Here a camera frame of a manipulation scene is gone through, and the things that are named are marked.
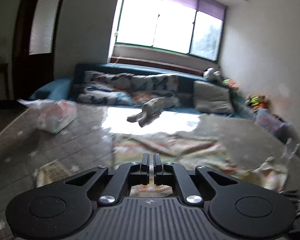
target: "sofa armrest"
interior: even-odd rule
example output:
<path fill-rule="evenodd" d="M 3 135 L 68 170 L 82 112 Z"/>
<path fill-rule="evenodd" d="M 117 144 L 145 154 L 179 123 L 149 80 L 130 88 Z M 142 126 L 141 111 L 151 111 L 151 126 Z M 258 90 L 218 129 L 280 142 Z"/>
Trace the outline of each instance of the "sofa armrest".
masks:
<path fill-rule="evenodd" d="M 29 97 L 29 100 L 51 99 L 51 100 L 58 101 L 61 99 L 67 99 L 71 88 L 71 84 L 72 84 L 71 78 L 68 77 L 57 78 L 56 80 L 36 90 Z"/>
<path fill-rule="evenodd" d="M 231 103 L 236 113 L 239 114 L 240 117 L 249 119 L 250 121 L 254 122 L 255 114 L 252 108 L 245 104 L 244 98 L 237 95 L 236 91 L 231 91 L 230 95 Z"/>

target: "window pane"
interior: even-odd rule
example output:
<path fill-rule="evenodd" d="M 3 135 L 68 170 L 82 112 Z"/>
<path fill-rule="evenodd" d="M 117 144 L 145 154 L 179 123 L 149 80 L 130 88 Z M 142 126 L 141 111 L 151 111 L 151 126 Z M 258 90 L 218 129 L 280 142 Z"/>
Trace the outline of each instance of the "window pane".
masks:
<path fill-rule="evenodd" d="M 197 12 L 190 54 L 217 60 L 222 20 Z"/>
<path fill-rule="evenodd" d="M 38 0 L 32 21 L 29 55 L 51 53 L 59 0 Z"/>
<path fill-rule="evenodd" d="M 188 53 L 195 9 L 163 0 L 160 8 L 154 47 Z"/>
<path fill-rule="evenodd" d="M 124 0 L 117 42 L 152 46 L 161 0 Z"/>

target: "white plush toy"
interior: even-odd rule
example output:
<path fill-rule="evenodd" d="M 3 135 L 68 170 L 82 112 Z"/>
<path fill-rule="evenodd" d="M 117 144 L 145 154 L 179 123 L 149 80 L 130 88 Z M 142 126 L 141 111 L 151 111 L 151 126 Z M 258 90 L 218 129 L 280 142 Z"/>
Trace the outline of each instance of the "white plush toy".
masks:
<path fill-rule="evenodd" d="M 158 118 L 162 110 L 176 106 L 177 104 L 178 99 L 175 97 L 153 98 L 142 105 L 141 113 L 128 116 L 127 121 L 139 122 L 139 125 L 144 127 Z"/>
<path fill-rule="evenodd" d="M 205 71 L 203 73 L 203 77 L 212 82 L 212 81 L 218 81 L 218 82 L 222 82 L 222 76 L 220 71 L 214 71 L 214 68 L 208 68 L 207 71 Z"/>

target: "circular cover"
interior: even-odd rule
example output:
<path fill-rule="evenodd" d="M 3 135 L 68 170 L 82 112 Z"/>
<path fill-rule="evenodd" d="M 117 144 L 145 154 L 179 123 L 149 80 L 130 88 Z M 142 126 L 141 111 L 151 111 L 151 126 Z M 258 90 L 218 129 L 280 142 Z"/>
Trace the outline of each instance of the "circular cover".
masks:
<path fill-rule="evenodd" d="M 220 187 L 210 202 L 209 215 L 223 230 L 237 237 L 269 239 L 291 229 L 296 217 L 284 196 L 245 183 Z"/>
<path fill-rule="evenodd" d="M 64 184 L 24 192 L 7 206 L 6 218 L 14 233 L 27 239 L 62 238 L 90 219 L 92 204 L 81 187 Z"/>

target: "sofa backrest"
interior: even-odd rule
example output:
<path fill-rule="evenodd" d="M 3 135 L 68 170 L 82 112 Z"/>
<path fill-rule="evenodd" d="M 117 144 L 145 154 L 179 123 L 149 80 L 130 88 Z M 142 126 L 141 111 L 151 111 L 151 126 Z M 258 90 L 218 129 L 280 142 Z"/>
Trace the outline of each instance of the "sofa backrest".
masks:
<path fill-rule="evenodd" d="M 163 73 L 175 73 L 178 75 L 180 93 L 193 94 L 193 82 L 196 80 L 206 81 L 203 77 L 185 74 L 177 71 L 134 66 L 126 64 L 77 64 L 74 72 L 73 84 L 82 84 L 84 79 L 84 72 L 86 70 L 95 70 L 103 73 L 119 74 L 119 73 L 132 73 L 135 75 L 157 75 Z"/>

